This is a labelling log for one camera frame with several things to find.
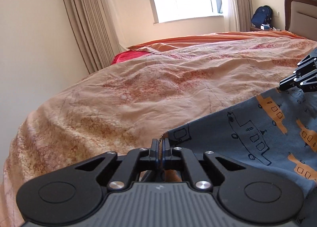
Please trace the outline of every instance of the circular pad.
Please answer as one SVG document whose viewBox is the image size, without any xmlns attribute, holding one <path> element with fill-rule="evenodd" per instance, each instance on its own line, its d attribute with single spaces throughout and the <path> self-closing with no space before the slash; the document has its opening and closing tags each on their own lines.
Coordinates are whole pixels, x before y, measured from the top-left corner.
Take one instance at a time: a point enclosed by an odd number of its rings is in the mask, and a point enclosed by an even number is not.
<svg viewBox="0 0 317 227">
<path fill-rule="evenodd" d="M 76 193 L 72 184 L 62 181 L 51 182 L 39 190 L 41 199 L 48 203 L 63 203 L 70 200 Z"/>
<path fill-rule="evenodd" d="M 26 221 L 52 226 L 89 217 L 102 198 L 101 187 L 91 172 L 66 167 L 23 184 L 16 202 Z"/>
<path fill-rule="evenodd" d="M 218 198 L 231 214 L 261 225 L 292 219 L 304 201 L 302 190 L 292 181 L 250 166 L 230 172 Z"/>
<path fill-rule="evenodd" d="M 268 182 L 253 182 L 244 188 L 244 192 L 248 198 L 259 203 L 271 203 L 277 201 L 282 191 L 279 187 Z"/>
</svg>

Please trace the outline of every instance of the cartoon boat drawing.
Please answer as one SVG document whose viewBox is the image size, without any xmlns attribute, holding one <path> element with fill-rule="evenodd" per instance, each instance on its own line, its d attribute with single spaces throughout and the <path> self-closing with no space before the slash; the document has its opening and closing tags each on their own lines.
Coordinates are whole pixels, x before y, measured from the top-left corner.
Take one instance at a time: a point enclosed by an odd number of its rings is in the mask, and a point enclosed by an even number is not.
<svg viewBox="0 0 317 227">
<path fill-rule="evenodd" d="M 288 90 L 286 90 L 285 92 L 286 94 L 290 95 L 293 99 L 295 99 L 299 105 L 301 105 L 304 112 L 307 112 L 307 106 L 305 105 L 306 98 L 304 92 L 301 89 L 291 89 L 291 93 Z"/>
<path fill-rule="evenodd" d="M 294 172 L 306 179 L 314 180 L 315 182 L 317 182 L 317 172 L 312 167 L 297 160 L 295 156 L 291 153 L 288 153 L 287 158 L 288 160 L 296 164 Z"/>
<path fill-rule="evenodd" d="M 176 144 L 191 140 L 188 123 L 184 127 L 176 129 L 172 135 L 170 138 L 176 141 Z"/>
<path fill-rule="evenodd" d="M 260 132 L 252 121 L 247 121 L 245 124 L 240 125 L 236 119 L 234 113 L 228 113 L 228 120 L 231 128 L 234 131 L 232 138 L 239 139 L 244 147 L 249 152 L 248 156 L 251 160 L 258 159 L 265 165 L 270 165 L 272 162 L 264 157 L 270 148 L 266 145 L 262 136 L 263 132 Z"/>
<path fill-rule="evenodd" d="M 285 116 L 280 107 L 272 100 L 271 97 L 263 98 L 261 95 L 257 95 L 256 99 L 259 102 L 259 108 L 264 109 L 267 115 L 269 115 L 269 117 L 273 120 L 272 124 L 277 126 L 283 134 L 286 134 L 287 129 L 282 123 Z"/>
<path fill-rule="evenodd" d="M 300 136 L 304 142 L 311 147 L 314 152 L 317 152 L 317 133 L 314 130 L 309 130 L 305 127 L 300 119 L 296 120 L 297 125 L 301 128 Z"/>
</svg>

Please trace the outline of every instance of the black robotic claw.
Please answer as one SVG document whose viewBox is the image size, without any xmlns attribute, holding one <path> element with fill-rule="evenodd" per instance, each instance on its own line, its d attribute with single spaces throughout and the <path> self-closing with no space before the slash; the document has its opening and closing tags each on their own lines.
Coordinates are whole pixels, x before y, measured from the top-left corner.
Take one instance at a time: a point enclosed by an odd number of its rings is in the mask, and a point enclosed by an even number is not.
<svg viewBox="0 0 317 227">
<path fill-rule="evenodd" d="M 286 91 L 297 86 L 303 92 L 317 91 L 317 49 L 301 60 L 297 66 L 293 75 L 280 81 L 280 90 Z"/>
<path fill-rule="evenodd" d="M 295 183 L 213 151 L 201 158 L 153 139 L 150 149 L 109 151 L 39 176 L 16 196 L 23 226 L 297 226 L 304 197 Z M 164 182 L 164 170 L 182 182 Z"/>
</svg>

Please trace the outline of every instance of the wrinkled bedsheet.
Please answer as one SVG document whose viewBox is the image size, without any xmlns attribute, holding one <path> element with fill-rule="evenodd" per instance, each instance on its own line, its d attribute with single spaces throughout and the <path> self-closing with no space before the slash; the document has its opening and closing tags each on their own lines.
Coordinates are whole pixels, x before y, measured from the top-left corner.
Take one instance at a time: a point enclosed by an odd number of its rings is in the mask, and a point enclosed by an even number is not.
<svg viewBox="0 0 317 227">
<path fill-rule="evenodd" d="M 173 37 L 160 40 L 153 40 L 143 44 L 128 47 L 133 51 L 145 51 L 145 52 L 165 52 L 177 48 L 183 48 L 193 45 L 200 45 L 206 43 L 216 43 L 224 41 L 246 40 L 255 37 L 289 37 L 292 39 L 300 38 L 289 31 L 251 31 L 251 32 L 221 32 L 211 33 L 204 35 L 192 35 Z"/>
<path fill-rule="evenodd" d="M 276 87 L 317 42 L 292 37 L 199 44 L 100 70 L 30 113 L 12 140 L 0 226 L 19 226 L 22 183 L 108 150 L 126 154 L 186 122 Z"/>
</svg>

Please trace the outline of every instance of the headboard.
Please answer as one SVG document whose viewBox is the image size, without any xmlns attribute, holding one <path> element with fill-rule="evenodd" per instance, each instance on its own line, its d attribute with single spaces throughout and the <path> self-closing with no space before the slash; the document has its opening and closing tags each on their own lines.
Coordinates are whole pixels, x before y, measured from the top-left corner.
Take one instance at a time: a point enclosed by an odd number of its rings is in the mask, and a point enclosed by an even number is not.
<svg viewBox="0 0 317 227">
<path fill-rule="evenodd" d="M 317 0 L 285 0 L 285 30 L 317 41 Z"/>
</svg>

